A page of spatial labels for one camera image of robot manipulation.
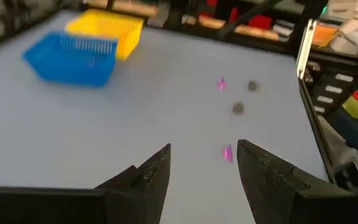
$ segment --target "small gray object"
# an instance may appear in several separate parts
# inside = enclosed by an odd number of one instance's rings
[[[248,90],[249,91],[258,91],[259,90],[259,84],[256,81],[249,81]]]
[[[233,105],[232,112],[234,114],[238,114],[238,115],[243,114],[244,113],[244,104],[241,101],[238,101],[237,103],[235,103]]]

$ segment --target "light blue table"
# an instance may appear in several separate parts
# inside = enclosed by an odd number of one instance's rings
[[[105,88],[44,83],[21,54],[75,16],[0,45],[0,185],[93,188],[170,142],[161,223],[230,224],[254,223],[237,162],[222,157],[238,139],[327,179],[293,58],[145,28]],[[237,101],[242,116],[231,113]]]

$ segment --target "blue basket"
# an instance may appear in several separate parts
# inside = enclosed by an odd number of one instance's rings
[[[44,80],[103,86],[116,63],[116,40],[52,32],[24,53]]]

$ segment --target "small pink piece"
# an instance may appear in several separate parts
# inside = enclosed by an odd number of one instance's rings
[[[233,162],[233,153],[231,152],[231,145],[223,149],[223,157],[229,162]]]
[[[224,81],[224,77],[222,77],[218,82],[218,89],[223,91],[225,88],[226,88],[226,81]]]

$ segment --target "yellow basket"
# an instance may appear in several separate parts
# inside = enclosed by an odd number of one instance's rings
[[[140,39],[143,19],[90,9],[66,26],[74,35],[93,35],[103,39],[117,39],[116,57],[125,60]]]

